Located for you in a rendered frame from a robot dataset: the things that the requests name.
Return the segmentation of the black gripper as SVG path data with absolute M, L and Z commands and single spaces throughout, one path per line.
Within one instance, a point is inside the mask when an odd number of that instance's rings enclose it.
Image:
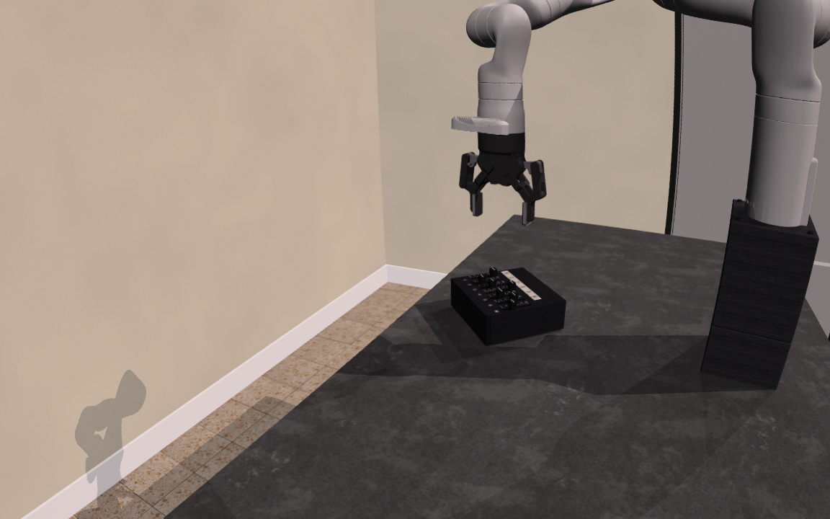
M 478 133 L 478 150 L 480 155 L 475 152 L 462 155 L 459 174 L 459 187 L 470 192 L 473 216 L 482 216 L 481 190 L 491 182 L 492 185 L 512 186 L 519 192 L 524 200 L 522 226 L 531 224 L 535 219 L 535 201 L 544 198 L 547 192 L 543 160 L 526 161 L 526 132 L 509 135 Z M 473 181 L 477 162 L 481 173 Z M 532 175 L 532 187 L 523 174 L 526 169 Z

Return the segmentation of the black lighting desk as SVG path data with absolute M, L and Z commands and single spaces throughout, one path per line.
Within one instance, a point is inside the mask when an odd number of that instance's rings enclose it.
M 566 319 L 566 299 L 524 268 L 451 278 L 451 306 L 486 346 L 563 329 Z

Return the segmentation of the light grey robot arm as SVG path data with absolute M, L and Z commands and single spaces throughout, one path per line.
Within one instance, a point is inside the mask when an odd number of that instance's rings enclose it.
M 468 37 L 495 51 L 478 69 L 477 116 L 454 116 L 452 129 L 526 132 L 522 73 L 532 31 L 612 1 L 498 0 L 474 10 L 465 23 Z M 830 40 L 830 0 L 653 1 L 698 19 L 751 27 L 757 98 L 744 213 L 771 226 L 807 226 L 821 101 L 813 49 Z

